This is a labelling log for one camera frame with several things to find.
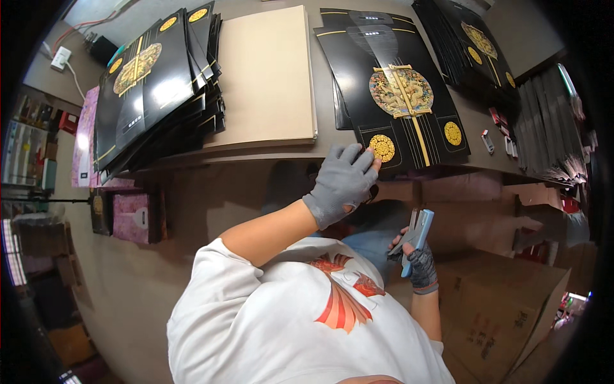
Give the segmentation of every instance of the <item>gray work glove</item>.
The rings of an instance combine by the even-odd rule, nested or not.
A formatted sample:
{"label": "gray work glove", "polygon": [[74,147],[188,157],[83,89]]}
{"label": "gray work glove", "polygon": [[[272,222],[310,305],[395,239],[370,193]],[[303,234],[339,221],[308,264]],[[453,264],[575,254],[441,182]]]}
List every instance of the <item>gray work glove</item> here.
{"label": "gray work glove", "polygon": [[369,198],[369,188],[378,178],[376,169],[379,169],[380,160],[374,163],[372,151],[358,156],[361,148],[360,144],[347,148],[332,145],[318,172],[316,186],[303,196],[321,230],[338,222]]}
{"label": "gray work glove", "polygon": [[[392,244],[388,246],[392,249],[401,240],[402,235],[407,232],[409,227],[401,230],[401,234],[392,240]],[[414,293],[418,295],[426,295],[439,289],[437,282],[437,272],[433,262],[433,253],[429,245],[424,242],[422,249],[414,249],[411,244],[403,244],[403,254],[408,255],[408,260],[411,262],[410,281],[414,286]]]}

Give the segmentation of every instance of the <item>white cable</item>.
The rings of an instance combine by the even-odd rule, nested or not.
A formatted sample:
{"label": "white cable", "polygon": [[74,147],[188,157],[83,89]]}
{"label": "white cable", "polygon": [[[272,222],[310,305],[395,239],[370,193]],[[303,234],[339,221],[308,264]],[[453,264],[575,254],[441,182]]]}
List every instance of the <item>white cable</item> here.
{"label": "white cable", "polygon": [[81,86],[79,85],[79,82],[77,81],[77,74],[75,73],[75,70],[72,68],[71,64],[67,61],[66,65],[68,66],[68,69],[71,70],[72,75],[75,78],[75,84],[77,85],[77,89],[79,90],[79,93],[81,94],[81,97],[83,98],[83,101],[85,101],[85,96],[83,96],[83,91],[81,91]]}

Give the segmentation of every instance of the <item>gray table surface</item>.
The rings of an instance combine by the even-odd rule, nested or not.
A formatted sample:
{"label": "gray table surface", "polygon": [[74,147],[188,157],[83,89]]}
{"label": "gray table surface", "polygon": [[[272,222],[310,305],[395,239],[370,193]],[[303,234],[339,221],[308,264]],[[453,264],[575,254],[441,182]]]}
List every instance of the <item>gray table surface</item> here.
{"label": "gray table surface", "polygon": [[[120,45],[139,36],[159,18],[174,12],[180,7],[196,8],[204,0],[140,0],[112,22],[96,26],[91,30]],[[67,14],[66,21],[70,24],[85,20],[96,20],[110,13],[111,7],[106,1],[78,1]],[[312,28],[322,26],[320,8],[342,8],[354,10],[372,10],[410,17],[416,24],[429,52],[437,63],[437,58],[422,23],[409,5],[403,0],[218,0],[214,12],[221,13],[224,20],[241,17],[268,10],[305,5],[310,28],[311,66],[313,86],[316,97],[316,114],[318,137],[314,144],[299,146],[271,146],[241,150],[217,152],[191,152],[161,159],[152,168],[194,167],[214,162],[256,160],[256,159],[297,159],[323,158],[333,143],[350,144],[356,142],[353,131],[338,131],[335,129],[335,113],[333,106],[332,73],[324,52],[320,47]],[[450,94],[456,104],[472,154],[464,166],[504,171],[522,174],[517,162],[505,153],[503,136],[494,125],[488,109],[460,95],[450,87]],[[495,145],[495,152],[490,155],[481,139],[481,132],[488,129]]]}

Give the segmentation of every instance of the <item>blue stapler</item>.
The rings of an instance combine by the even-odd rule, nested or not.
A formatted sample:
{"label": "blue stapler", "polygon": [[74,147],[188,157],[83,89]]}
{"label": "blue stapler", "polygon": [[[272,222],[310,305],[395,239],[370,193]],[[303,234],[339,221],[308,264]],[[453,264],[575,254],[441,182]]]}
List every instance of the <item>blue stapler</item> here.
{"label": "blue stapler", "polygon": [[411,212],[409,230],[405,232],[398,244],[388,252],[389,259],[398,260],[398,257],[402,255],[401,265],[403,266],[403,271],[401,272],[401,277],[407,278],[411,275],[411,262],[407,258],[407,255],[403,254],[403,244],[409,243],[415,249],[421,249],[426,241],[426,235],[429,232],[430,223],[433,222],[434,215],[435,213],[431,210],[420,210],[420,212],[418,212],[418,210],[414,208]]}

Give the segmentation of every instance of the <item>beige cardboard sheet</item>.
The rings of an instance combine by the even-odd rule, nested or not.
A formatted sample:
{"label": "beige cardboard sheet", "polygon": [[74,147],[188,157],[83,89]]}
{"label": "beige cardboard sheet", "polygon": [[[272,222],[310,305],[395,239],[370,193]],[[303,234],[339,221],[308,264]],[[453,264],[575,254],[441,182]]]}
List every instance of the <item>beige cardboard sheet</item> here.
{"label": "beige cardboard sheet", "polygon": [[316,135],[304,6],[224,21],[219,78],[226,130],[205,151],[308,144]]}

